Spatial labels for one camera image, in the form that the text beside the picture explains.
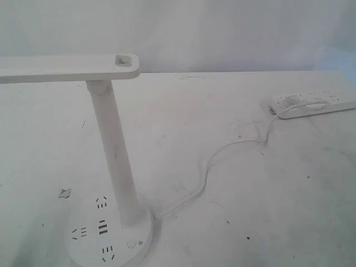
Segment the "white desk lamp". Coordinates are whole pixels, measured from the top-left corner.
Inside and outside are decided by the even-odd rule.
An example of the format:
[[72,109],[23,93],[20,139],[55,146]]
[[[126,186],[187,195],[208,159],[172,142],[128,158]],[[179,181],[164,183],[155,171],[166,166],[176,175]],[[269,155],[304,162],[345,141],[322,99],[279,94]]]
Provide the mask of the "white desk lamp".
[[139,202],[112,81],[140,74],[132,54],[1,58],[1,83],[84,81],[91,95],[113,187],[73,211],[65,246],[79,266],[136,266],[153,235],[151,211]]

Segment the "small torn tape scrap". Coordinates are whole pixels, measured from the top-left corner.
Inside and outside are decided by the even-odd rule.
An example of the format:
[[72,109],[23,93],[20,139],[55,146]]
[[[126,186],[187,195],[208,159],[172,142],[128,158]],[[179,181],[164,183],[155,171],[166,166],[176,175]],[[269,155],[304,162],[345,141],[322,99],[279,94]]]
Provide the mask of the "small torn tape scrap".
[[62,189],[59,198],[68,199],[71,196],[71,189]]

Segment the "white power strip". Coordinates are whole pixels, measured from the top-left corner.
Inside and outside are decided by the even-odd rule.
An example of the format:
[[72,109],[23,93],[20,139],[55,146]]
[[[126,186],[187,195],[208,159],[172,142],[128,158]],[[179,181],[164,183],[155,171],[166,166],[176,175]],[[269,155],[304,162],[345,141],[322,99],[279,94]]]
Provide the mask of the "white power strip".
[[272,95],[267,101],[268,111],[287,120],[355,109],[355,91],[309,91]]

